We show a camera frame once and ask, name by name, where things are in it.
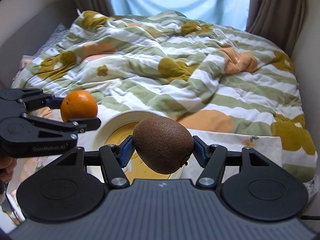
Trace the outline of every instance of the comforter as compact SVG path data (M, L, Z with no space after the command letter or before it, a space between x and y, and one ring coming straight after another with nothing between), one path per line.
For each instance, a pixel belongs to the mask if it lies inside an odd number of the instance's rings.
M189 129L252 135L252 147L259 136L279 136L283 168L307 182L317 152L294 70L264 38L172 10L153 17L85 11L12 87L59 97L87 90L116 111L146 109Z

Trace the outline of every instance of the pillow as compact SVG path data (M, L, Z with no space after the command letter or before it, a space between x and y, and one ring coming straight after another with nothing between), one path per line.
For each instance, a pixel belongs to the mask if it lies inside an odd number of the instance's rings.
M51 34L50 38L46 41L44 45L38 49L37 53L34 54L34 57L38 57L41 53L45 52L47 49L53 47L58 42L62 41L64 37L67 35L69 29L66 29L65 26L60 23L53 33Z

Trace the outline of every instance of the gray headboard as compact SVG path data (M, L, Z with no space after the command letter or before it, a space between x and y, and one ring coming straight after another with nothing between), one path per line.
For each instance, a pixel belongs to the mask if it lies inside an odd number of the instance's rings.
M34 55L58 24L69 28L77 16L77 8L72 0L60 0L25 23L0 46L0 82L10 87L22 56Z

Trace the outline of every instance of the kiwi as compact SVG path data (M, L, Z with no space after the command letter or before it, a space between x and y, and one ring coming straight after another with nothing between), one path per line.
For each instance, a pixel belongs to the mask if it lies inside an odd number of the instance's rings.
M172 174L193 152L193 138L178 122L163 116L151 116L133 130L133 144L141 160L153 171Z

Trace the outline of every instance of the green and white striped blanket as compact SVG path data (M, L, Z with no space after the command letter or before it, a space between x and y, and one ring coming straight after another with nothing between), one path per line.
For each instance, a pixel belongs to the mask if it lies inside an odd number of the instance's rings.
M317 153L297 85L292 61L272 42L169 10L154 17L86 11L12 87L59 97L84 89L106 108L160 112L189 129L280 136L283 167L306 182Z

